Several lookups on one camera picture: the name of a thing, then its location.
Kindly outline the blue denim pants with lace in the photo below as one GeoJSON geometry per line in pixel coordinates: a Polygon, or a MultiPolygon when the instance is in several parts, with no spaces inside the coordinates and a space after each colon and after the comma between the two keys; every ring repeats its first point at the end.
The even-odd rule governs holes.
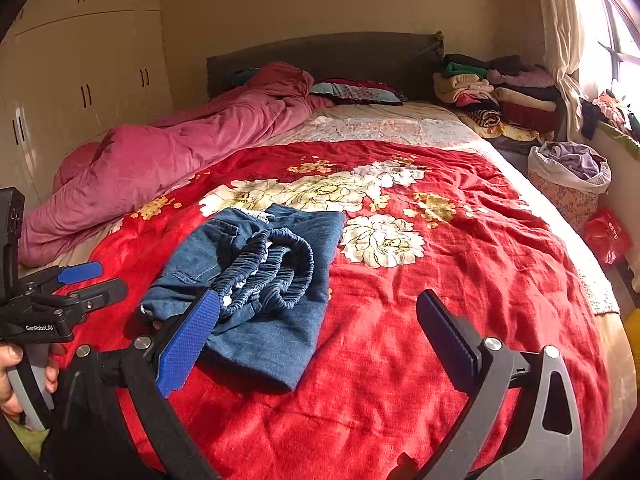
{"type": "Polygon", "coordinates": [[[344,223],[341,211],[226,208],[174,251],[141,310],[166,321],[202,289],[216,292],[206,352],[293,390],[317,348],[344,223]]]}

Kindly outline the pink quilt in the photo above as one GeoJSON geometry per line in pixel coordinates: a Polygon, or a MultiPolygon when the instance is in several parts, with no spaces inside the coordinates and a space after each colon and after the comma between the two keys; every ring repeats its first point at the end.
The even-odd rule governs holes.
{"type": "Polygon", "coordinates": [[[26,214],[18,261],[44,266],[192,174],[297,127],[332,104],[313,84],[300,68],[269,63],[200,108],[82,144],[58,167],[51,197],[26,214]]]}

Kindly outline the red floral blanket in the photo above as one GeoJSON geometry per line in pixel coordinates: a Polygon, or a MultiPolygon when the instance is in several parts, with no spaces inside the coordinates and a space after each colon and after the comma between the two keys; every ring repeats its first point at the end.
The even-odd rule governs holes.
{"type": "Polygon", "coordinates": [[[487,158],[382,141],[249,148],[127,214],[94,251],[125,301],[76,328],[126,346],[143,295],[186,237],[238,210],[337,218],[316,296],[277,321],[217,335],[171,405],[226,479],[381,479],[426,460],[465,397],[416,320],[433,289],[509,347],[558,347],[576,394],[585,472],[601,458],[610,387],[596,318],[568,246],[487,158]]]}

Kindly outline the red plastic bag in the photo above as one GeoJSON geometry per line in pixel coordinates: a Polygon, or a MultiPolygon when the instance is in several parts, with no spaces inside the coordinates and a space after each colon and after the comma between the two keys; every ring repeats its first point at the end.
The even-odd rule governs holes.
{"type": "Polygon", "coordinates": [[[604,266],[614,266],[631,248],[631,238],[616,215],[602,207],[585,223],[585,242],[604,266]]]}

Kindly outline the basket with purple clothes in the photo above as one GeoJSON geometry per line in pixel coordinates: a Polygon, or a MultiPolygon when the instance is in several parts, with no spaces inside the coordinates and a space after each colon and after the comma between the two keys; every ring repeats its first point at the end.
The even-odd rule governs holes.
{"type": "Polygon", "coordinates": [[[530,182],[582,234],[612,180],[608,160],[586,144],[544,142],[527,157],[530,182]]]}

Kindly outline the cream wardrobe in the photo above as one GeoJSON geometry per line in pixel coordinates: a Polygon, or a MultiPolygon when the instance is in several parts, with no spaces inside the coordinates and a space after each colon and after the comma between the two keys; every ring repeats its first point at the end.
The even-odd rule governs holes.
{"type": "Polygon", "coordinates": [[[26,0],[1,43],[1,184],[35,208],[68,153],[171,109],[160,0],[26,0]]]}

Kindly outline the pile of folded clothes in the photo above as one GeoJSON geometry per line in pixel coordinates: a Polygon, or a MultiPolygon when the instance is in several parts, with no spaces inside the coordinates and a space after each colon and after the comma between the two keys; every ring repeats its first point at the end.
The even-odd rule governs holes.
{"type": "Polygon", "coordinates": [[[484,62],[447,54],[433,84],[439,102],[486,140],[527,150],[561,132],[565,108],[554,79],[517,55],[484,62]]]}

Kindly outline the patterned pillow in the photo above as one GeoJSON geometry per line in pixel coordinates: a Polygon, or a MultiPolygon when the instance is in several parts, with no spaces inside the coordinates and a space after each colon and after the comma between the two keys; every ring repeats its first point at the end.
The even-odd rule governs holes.
{"type": "Polygon", "coordinates": [[[375,81],[331,78],[314,84],[313,96],[324,96],[335,104],[381,104],[401,106],[406,98],[400,93],[375,81]]]}

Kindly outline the dark headboard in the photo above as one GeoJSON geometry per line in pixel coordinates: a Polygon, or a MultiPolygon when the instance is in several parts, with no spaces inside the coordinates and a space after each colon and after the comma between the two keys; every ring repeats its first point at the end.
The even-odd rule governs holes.
{"type": "Polygon", "coordinates": [[[410,32],[336,32],[260,44],[206,60],[207,96],[232,88],[243,70],[285,62],[319,82],[331,78],[386,84],[410,101],[435,99],[433,74],[444,59],[444,35],[410,32]]]}

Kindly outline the cream curtain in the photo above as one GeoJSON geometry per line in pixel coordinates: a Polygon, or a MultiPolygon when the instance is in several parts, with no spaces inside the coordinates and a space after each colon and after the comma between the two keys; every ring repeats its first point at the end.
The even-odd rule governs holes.
{"type": "Polygon", "coordinates": [[[544,22],[544,65],[566,109],[566,137],[585,140],[582,100],[596,94],[598,83],[593,49],[592,9],[601,0],[540,0],[544,22]]]}

